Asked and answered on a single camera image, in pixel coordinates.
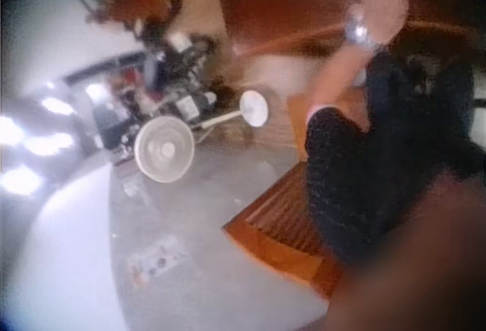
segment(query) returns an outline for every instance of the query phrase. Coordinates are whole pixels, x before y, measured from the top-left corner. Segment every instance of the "ceiling light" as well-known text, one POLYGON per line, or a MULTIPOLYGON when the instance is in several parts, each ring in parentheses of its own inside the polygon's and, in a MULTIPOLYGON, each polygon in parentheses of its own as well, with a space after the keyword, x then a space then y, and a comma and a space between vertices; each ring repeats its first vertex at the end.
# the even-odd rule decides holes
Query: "ceiling light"
POLYGON ((42 181, 36 173, 21 166, 3 174, 0 183, 11 193, 28 196, 42 184, 42 181))
POLYGON ((74 144, 73 137, 70 134, 58 132, 51 136, 52 142, 60 149, 66 149, 74 144))
POLYGON ((17 145, 24 138, 24 131, 9 117, 0 117, 0 144, 17 145))
POLYGON ((86 93, 94 102, 98 102, 106 96, 106 89, 102 84, 90 84, 86 87, 86 93))
POLYGON ((74 113, 74 110, 70 105, 57 98, 46 98, 42 101, 42 105, 50 112, 58 113, 60 115, 71 115, 74 113))
POLYGON ((51 156, 59 152, 58 146, 51 137, 30 137, 25 140, 25 147, 38 156, 51 156))

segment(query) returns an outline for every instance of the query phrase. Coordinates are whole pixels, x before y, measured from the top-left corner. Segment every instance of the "gray floor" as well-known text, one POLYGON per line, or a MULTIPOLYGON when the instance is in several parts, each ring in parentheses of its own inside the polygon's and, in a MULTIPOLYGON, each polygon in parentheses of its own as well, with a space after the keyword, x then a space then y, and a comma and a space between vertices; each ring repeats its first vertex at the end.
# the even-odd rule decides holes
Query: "gray floor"
POLYGON ((133 331, 285 331, 322 317, 327 305, 310 289, 252 260, 220 229, 295 161, 293 150, 206 143, 174 184, 151 181, 132 162, 114 169, 112 265, 133 331), (189 258, 135 290, 127 258, 167 235, 189 258))

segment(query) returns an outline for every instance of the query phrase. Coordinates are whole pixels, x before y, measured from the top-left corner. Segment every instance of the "hand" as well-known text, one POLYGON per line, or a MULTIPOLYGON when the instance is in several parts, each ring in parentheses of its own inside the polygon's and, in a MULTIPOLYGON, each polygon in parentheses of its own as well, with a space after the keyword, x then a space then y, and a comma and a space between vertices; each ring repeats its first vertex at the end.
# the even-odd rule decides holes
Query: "hand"
POLYGON ((388 44, 403 28, 408 9, 408 0, 361 0, 363 23, 379 44, 388 44))

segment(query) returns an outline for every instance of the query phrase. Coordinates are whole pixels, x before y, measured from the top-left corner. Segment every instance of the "white wall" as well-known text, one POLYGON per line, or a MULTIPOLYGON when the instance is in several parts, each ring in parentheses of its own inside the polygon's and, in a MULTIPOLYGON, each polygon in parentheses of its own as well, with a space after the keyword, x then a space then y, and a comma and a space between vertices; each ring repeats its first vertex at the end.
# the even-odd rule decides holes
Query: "white wall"
POLYGON ((2 302, 16 331, 127 330, 112 277, 110 172, 104 165, 43 207, 2 302))
POLYGON ((2 88, 9 96, 24 95, 48 80, 142 49, 131 33, 86 24, 87 11, 78 0, 9 2, 2 6, 2 88))

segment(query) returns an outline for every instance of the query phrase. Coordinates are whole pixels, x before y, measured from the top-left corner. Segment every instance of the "sticker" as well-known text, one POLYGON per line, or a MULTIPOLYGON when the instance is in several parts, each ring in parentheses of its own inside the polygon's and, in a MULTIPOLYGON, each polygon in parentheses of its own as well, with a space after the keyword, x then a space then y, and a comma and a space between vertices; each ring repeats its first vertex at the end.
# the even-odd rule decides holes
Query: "sticker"
POLYGON ((167 236, 127 259, 131 281, 136 289, 142 288, 187 257, 177 238, 167 236))
POLYGON ((175 103, 186 121, 194 120, 199 117, 199 109, 191 96, 186 96, 175 103))

